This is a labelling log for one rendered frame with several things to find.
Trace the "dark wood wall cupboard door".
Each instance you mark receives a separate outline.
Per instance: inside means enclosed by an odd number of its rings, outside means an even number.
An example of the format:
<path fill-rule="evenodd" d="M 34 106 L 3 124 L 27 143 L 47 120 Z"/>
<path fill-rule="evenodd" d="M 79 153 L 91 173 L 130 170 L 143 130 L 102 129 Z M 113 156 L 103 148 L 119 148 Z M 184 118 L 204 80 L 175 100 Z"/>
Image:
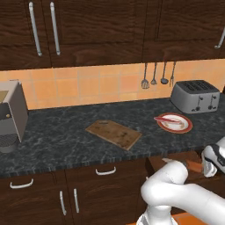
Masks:
<path fill-rule="evenodd" d="M 34 17 L 42 56 L 38 56 L 29 12 Z M 0 70 L 51 68 L 41 0 L 0 0 Z"/>
<path fill-rule="evenodd" d="M 147 0 L 41 0 L 55 68 L 137 63 Z M 61 54 L 55 51 L 50 3 L 54 2 Z"/>
<path fill-rule="evenodd" d="M 148 0 L 142 60 L 225 58 L 225 0 Z"/>

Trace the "red-rimmed white plate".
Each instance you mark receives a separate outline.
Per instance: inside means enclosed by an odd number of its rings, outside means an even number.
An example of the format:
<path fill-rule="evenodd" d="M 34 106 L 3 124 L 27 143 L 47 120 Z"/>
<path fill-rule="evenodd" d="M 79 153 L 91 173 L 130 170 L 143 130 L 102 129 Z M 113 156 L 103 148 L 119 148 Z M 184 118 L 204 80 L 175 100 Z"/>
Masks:
<path fill-rule="evenodd" d="M 157 124 L 165 131 L 174 134 L 185 134 L 192 130 L 192 122 L 184 115 L 167 112 L 159 115 L 160 118 L 167 120 L 177 120 L 178 123 L 170 123 L 168 121 L 158 121 Z"/>

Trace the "dark wood base cupboard door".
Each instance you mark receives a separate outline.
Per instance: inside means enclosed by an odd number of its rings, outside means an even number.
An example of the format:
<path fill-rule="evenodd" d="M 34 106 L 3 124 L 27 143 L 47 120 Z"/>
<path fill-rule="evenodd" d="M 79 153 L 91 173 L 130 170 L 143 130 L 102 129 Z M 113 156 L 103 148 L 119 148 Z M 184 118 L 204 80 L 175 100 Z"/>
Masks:
<path fill-rule="evenodd" d="M 74 189 L 69 195 L 75 225 L 127 225 L 136 222 L 146 204 L 141 197 L 142 179 L 137 185 L 99 186 L 77 189 L 80 212 L 76 212 Z"/>
<path fill-rule="evenodd" d="M 0 191 L 0 225 L 73 225 L 64 194 L 67 215 L 62 213 L 60 191 L 52 187 Z"/>

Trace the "pink meat slice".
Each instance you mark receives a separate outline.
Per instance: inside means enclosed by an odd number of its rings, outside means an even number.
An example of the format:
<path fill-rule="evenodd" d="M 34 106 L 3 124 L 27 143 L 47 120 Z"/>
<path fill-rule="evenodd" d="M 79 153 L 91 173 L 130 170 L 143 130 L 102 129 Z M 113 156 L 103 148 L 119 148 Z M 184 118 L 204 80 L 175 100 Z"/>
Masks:
<path fill-rule="evenodd" d="M 154 120 L 160 122 L 164 127 L 169 129 L 182 129 L 185 127 L 184 123 L 180 120 L 166 119 L 164 117 L 155 117 Z"/>

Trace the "hanging slotted spatula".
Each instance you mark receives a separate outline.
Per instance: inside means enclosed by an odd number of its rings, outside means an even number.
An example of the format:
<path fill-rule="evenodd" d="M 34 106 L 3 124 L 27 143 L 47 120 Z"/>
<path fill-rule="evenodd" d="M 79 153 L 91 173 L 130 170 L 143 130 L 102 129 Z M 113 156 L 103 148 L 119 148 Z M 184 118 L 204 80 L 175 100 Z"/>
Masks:
<path fill-rule="evenodd" d="M 148 69 L 148 64 L 145 63 L 144 65 L 144 75 L 147 75 L 147 69 Z M 141 82 L 141 86 L 143 89 L 148 89 L 149 88 L 149 81 L 146 79 L 146 77 L 143 77 L 142 82 Z"/>

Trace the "grey four-slot toaster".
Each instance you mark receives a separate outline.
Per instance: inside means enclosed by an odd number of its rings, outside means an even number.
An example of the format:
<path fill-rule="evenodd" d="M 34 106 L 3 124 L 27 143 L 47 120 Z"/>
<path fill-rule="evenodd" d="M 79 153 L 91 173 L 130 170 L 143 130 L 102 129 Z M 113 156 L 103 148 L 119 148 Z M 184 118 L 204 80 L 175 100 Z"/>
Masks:
<path fill-rule="evenodd" d="M 215 112 L 220 101 L 220 91 L 205 80 L 176 82 L 171 103 L 182 113 Z"/>

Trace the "wooden cutting board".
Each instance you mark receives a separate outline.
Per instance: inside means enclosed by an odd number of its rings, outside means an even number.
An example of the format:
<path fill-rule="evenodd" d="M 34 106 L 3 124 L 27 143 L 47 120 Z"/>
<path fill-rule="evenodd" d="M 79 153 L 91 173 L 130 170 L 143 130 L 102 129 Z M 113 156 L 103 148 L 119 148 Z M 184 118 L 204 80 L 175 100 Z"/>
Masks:
<path fill-rule="evenodd" d="M 96 120 L 86 131 L 125 150 L 130 150 L 142 136 L 140 132 L 112 120 Z"/>

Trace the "hanging metal fork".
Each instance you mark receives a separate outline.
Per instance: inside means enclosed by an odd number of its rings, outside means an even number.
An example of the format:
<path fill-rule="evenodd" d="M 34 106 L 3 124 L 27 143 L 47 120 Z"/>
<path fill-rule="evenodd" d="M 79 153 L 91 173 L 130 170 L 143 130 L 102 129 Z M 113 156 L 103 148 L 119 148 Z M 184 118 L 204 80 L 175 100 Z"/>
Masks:
<path fill-rule="evenodd" d="M 174 72 L 176 68 L 176 63 L 177 62 L 173 62 L 173 68 L 172 68 L 171 79 L 170 79 L 170 87 L 172 87 L 174 83 Z"/>

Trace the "hanging small metal spatula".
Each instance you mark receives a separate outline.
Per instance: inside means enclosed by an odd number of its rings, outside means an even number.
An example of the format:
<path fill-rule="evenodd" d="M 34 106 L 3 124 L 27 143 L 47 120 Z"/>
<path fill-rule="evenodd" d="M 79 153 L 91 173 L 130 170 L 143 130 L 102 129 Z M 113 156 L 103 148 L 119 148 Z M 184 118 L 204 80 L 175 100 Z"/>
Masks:
<path fill-rule="evenodd" d="M 157 84 L 157 82 L 156 82 L 156 68 L 157 68 L 157 62 L 155 62 L 155 68 L 154 68 L 153 78 L 152 78 L 152 80 L 150 82 L 152 85 L 156 85 Z"/>

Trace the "hanging metal ladle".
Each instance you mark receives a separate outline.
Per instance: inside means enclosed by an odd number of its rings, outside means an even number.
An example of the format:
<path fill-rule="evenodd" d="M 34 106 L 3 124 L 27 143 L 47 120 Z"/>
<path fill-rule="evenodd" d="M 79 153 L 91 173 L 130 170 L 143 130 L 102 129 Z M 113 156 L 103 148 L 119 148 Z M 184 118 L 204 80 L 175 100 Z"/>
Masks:
<path fill-rule="evenodd" d="M 169 82 L 169 80 L 165 77 L 166 65 L 167 65 L 167 62 L 164 62 L 164 65 L 163 65 L 163 76 L 161 78 L 161 84 L 167 84 Z"/>

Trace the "dark wood drawer front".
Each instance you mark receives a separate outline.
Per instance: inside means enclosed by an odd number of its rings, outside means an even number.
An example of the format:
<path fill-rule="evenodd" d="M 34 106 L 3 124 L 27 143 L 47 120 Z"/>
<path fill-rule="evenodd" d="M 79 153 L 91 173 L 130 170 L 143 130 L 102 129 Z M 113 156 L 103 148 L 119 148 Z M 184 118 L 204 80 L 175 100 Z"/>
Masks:
<path fill-rule="evenodd" d="M 65 170 L 66 179 L 72 188 L 91 189 L 99 186 L 137 185 L 140 177 L 147 175 L 145 169 L 146 159 L 135 159 L 116 163 L 105 163 L 92 166 Z M 95 172 L 111 171 L 114 166 L 116 172 L 108 176 L 98 176 Z"/>
<path fill-rule="evenodd" d="M 32 183 L 30 186 L 27 186 L 27 189 L 37 189 L 37 188 L 46 188 L 51 187 L 56 184 L 56 178 L 54 173 L 40 173 L 40 174 L 32 174 L 26 176 L 17 176 L 12 178 L 0 178 L 0 190 L 6 191 L 10 190 L 10 184 L 12 185 L 28 185 Z"/>

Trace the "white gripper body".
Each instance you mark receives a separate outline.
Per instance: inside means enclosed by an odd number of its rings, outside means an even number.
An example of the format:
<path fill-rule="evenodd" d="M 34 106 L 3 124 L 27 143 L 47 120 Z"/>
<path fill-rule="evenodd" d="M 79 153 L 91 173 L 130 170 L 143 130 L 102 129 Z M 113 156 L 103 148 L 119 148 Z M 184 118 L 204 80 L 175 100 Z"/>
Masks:
<path fill-rule="evenodd" d="M 206 178 L 211 178 L 217 173 L 218 168 L 215 160 L 203 156 L 202 163 L 203 173 Z"/>

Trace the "orange-handled knife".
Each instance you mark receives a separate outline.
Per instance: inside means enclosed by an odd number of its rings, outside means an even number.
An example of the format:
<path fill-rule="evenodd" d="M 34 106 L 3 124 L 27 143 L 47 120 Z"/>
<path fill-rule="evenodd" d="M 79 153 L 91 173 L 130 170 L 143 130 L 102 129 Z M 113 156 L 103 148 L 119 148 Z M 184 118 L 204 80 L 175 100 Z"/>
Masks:
<path fill-rule="evenodd" d="M 163 161 L 166 163 L 173 163 L 174 168 L 177 171 L 194 171 L 197 173 L 203 172 L 202 163 L 196 163 L 190 160 L 179 161 L 179 160 L 171 159 L 171 158 L 163 158 Z"/>

